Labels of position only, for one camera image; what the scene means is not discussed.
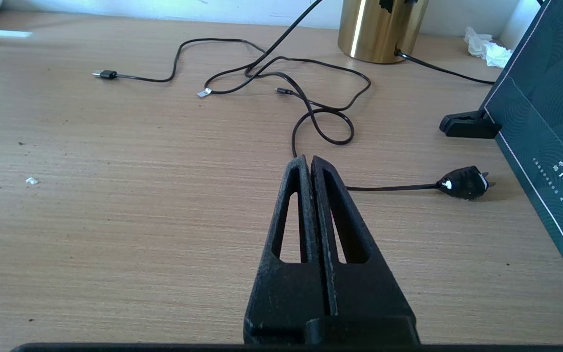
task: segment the desk surface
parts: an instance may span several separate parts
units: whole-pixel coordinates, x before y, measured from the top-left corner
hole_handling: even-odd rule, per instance
[[[4,12],[0,29],[34,32],[0,40],[0,351],[29,341],[240,343],[304,107],[273,93],[284,87],[276,78],[197,98],[206,78],[255,57],[241,44],[189,48],[168,84],[91,72],[161,78],[184,40],[266,47],[284,28]],[[498,183],[475,202],[434,191],[353,194],[422,340],[563,343],[563,260],[496,143],[438,131],[442,116],[475,110],[489,87],[412,63],[354,61],[336,39],[298,28],[278,50],[373,80],[349,113],[355,140],[329,145],[306,124],[300,153],[326,158],[348,185],[433,182],[465,165]],[[420,37],[415,54],[498,76],[460,38]],[[277,68],[330,105],[346,104],[363,83],[313,65]],[[319,120],[346,136],[339,120]],[[40,183],[25,184],[30,176]],[[296,234],[296,219],[288,227]],[[292,241],[289,260],[299,258]]]

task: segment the gold cylinder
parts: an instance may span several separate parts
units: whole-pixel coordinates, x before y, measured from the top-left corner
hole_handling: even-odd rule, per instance
[[[411,54],[429,0],[344,0],[338,32],[343,53],[365,62],[396,63]]]

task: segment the black cable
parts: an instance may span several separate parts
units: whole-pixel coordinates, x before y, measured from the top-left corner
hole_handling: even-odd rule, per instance
[[[254,44],[252,42],[249,42],[248,40],[234,39],[234,38],[197,38],[197,39],[187,40],[187,41],[181,43],[181,45],[179,45],[178,51],[175,54],[175,58],[173,60],[173,70],[172,70],[170,76],[168,76],[168,78],[164,78],[164,79],[145,78],[145,77],[139,77],[139,76],[130,76],[130,75],[126,75],[126,74],[118,74],[115,71],[97,71],[94,74],[96,76],[100,76],[101,78],[105,78],[105,79],[127,78],[127,79],[130,79],[130,80],[139,80],[139,81],[155,82],[155,83],[170,82],[175,78],[175,75],[176,75],[176,72],[177,72],[177,63],[179,62],[179,57],[181,56],[181,52],[183,51],[183,49],[186,45],[196,43],[196,42],[244,43],[244,44],[247,44],[251,47],[254,47],[259,52],[261,52],[262,55],[260,57],[258,57],[254,62],[251,62],[247,65],[244,65],[244,66],[241,66],[241,67],[236,67],[234,69],[228,69],[226,71],[219,72],[219,73],[213,75],[212,77],[208,78],[208,80],[206,80],[206,82],[204,84],[204,88],[205,88],[204,96],[207,95],[207,94],[229,94],[229,93],[233,93],[233,92],[235,92],[239,89],[242,89],[243,87],[245,87],[246,85],[248,85],[250,82],[252,82],[253,80],[255,80],[257,78],[264,78],[264,77],[268,77],[268,76],[277,76],[277,77],[283,78],[286,82],[288,82],[293,87],[293,89],[295,91],[292,91],[290,89],[278,88],[277,92],[283,93],[283,94],[290,94],[290,95],[293,95],[297,98],[300,98],[304,102],[305,107],[307,109],[306,114],[304,114],[304,116],[299,118],[299,120],[295,124],[295,127],[292,131],[292,136],[291,136],[292,156],[295,157],[295,158],[297,157],[297,147],[296,147],[297,130],[299,129],[299,126],[303,123],[303,121],[306,120],[307,118],[310,118],[314,128],[317,130],[319,135],[324,140],[326,140],[329,143],[335,144],[335,145],[345,145],[345,144],[348,144],[349,142],[351,142],[351,140],[353,140],[353,137],[355,136],[355,128],[353,127],[353,123],[351,122],[351,119],[349,119],[348,116],[346,116],[346,114],[344,114],[342,112],[349,109],[353,105],[353,103],[355,103],[357,98],[362,93],[364,93],[365,91],[367,91],[370,88],[370,85],[371,85],[370,78],[368,78],[367,76],[365,76],[364,74],[362,74],[358,71],[355,71],[355,70],[347,68],[347,67],[332,65],[332,64],[325,63],[325,62],[320,62],[318,60],[302,59],[302,58],[287,58],[285,56],[277,56],[277,57],[271,59],[269,62],[264,64],[262,67],[260,67],[255,73],[252,73],[252,71],[257,67],[257,65],[260,64],[261,62],[263,62],[263,60],[270,53],[272,53],[272,51],[275,50],[275,48],[277,46],[279,46],[279,44],[281,42],[283,42],[283,40],[286,38],[286,36],[288,36],[288,34],[290,34],[290,32],[293,31],[293,29],[295,29],[295,27],[297,27],[297,25],[301,22],[301,20],[303,20],[304,17],[306,17],[308,15],[308,13],[310,13],[310,11],[314,7],[316,7],[320,2],[322,2],[322,0],[316,0],[314,3],[312,3],[286,29],[286,31],[279,38],[277,38],[277,40],[273,43],[273,45],[271,47],[269,47],[267,50],[262,49],[261,47],[257,46],[256,44]],[[400,53],[400,51],[397,54],[399,54],[400,56],[405,55],[404,53]],[[420,60],[414,59],[414,58],[407,56],[407,55],[405,55],[403,57],[405,57],[405,58],[407,58],[407,59],[409,59],[413,62],[420,63],[421,65],[424,65],[426,67],[437,69],[438,71],[455,74],[456,76],[460,76],[462,78],[467,78],[469,80],[474,80],[474,81],[480,82],[480,83],[488,83],[487,81],[476,80],[474,78],[463,76],[461,74],[454,73],[454,72],[451,72],[451,71],[448,71],[448,70],[445,70],[445,69],[440,69],[437,66],[433,66],[431,64],[421,62]],[[355,96],[353,96],[353,98],[351,99],[351,102],[349,104],[347,104],[346,106],[341,107],[341,108],[330,107],[328,105],[324,105],[324,104],[309,100],[308,97],[306,96],[306,93],[303,91],[303,89],[301,89],[299,84],[297,82],[295,82],[295,80],[293,80],[290,76],[288,76],[288,74],[285,74],[285,73],[279,72],[279,71],[264,73],[264,70],[266,70],[270,65],[277,62],[278,60],[285,60],[285,61],[290,61],[290,62],[314,63],[314,64],[317,64],[317,65],[322,65],[322,66],[330,67],[330,68],[333,68],[333,69],[339,69],[341,71],[346,71],[346,72],[349,72],[349,73],[356,74],[360,78],[364,79],[367,84],[363,89],[361,89],[358,93],[356,93]],[[244,69],[244,75],[246,76],[247,79],[243,83],[241,83],[239,86],[234,87],[232,89],[228,89],[228,90],[222,90],[222,91],[214,90],[214,89],[210,88],[210,84],[212,84],[212,82],[214,82],[214,80],[216,80],[217,78],[224,76],[226,74],[229,74],[229,73],[234,73],[234,72],[240,71],[242,69]],[[344,120],[344,122],[346,122],[347,126],[349,127],[349,137],[344,139],[344,140],[335,140],[335,139],[327,136],[320,129],[319,123],[316,120],[315,114],[318,114],[318,113],[334,114],[335,116],[338,116],[339,118]],[[431,183],[431,184],[425,184],[425,185],[409,185],[409,186],[396,186],[396,187],[347,187],[347,189],[356,190],[356,191],[417,190],[417,189],[439,189],[439,185],[437,185],[436,183]]]
[[[440,72],[444,72],[444,73],[448,73],[448,74],[453,74],[453,76],[458,76],[458,77],[464,78],[465,80],[469,80],[469,81],[477,82],[477,83],[484,83],[484,84],[487,84],[487,85],[493,85],[493,84],[494,84],[494,81],[478,80],[477,78],[472,78],[472,77],[464,76],[463,74],[459,74],[459,73],[457,73],[457,72],[449,71],[449,70],[444,69],[444,68],[442,68],[442,67],[438,67],[438,66],[432,65],[431,63],[424,62],[423,60],[419,60],[419,59],[417,59],[417,58],[414,58],[413,56],[410,56],[410,55],[408,55],[408,54],[406,54],[406,53],[403,53],[403,52],[400,51],[400,50],[397,50],[397,52],[396,52],[395,54],[396,54],[397,56],[400,56],[400,57],[406,59],[406,60],[410,60],[410,61],[413,62],[413,63],[417,63],[417,64],[422,65],[422,66],[424,66],[424,67],[429,67],[429,68],[431,68],[431,69],[435,69],[436,71],[440,71]]]

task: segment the crumpled tissue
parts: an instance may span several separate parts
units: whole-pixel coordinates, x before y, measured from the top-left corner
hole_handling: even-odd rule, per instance
[[[512,50],[505,49],[491,40],[490,34],[477,34],[471,27],[466,27],[464,41],[469,45],[469,53],[483,58],[488,66],[505,68],[512,56]]]

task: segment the wood grain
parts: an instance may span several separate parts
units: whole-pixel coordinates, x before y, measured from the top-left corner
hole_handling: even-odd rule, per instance
[[[304,107],[273,93],[285,87],[275,78],[197,98],[206,78],[255,58],[241,44],[189,47],[168,84],[91,72],[163,78],[184,40],[266,47],[284,28],[3,12],[0,29],[34,32],[0,40],[0,351],[31,341],[240,343]],[[353,194],[422,340],[563,343],[563,259],[505,158],[493,140],[446,138],[437,128],[445,114],[477,109],[489,88],[412,63],[351,60],[336,38],[298,28],[277,50],[373,80],[349,111],[350,145],[328,145],[306,124],[300,152],[332,162],[348,185],[433,182],[465,165],[498,183],[476,202],[432,191]],[[498,76],[467,56],[461,38],[420,37],[415,54]],[[362,86],[313,65],[275,69],[336,106]],[[319,121],[346,136],[339,120]],[[29,176],[40,183],[25,184]],[[296,219],[288,227],[296,233]],[[299,257],[294,245],[284,253]]]

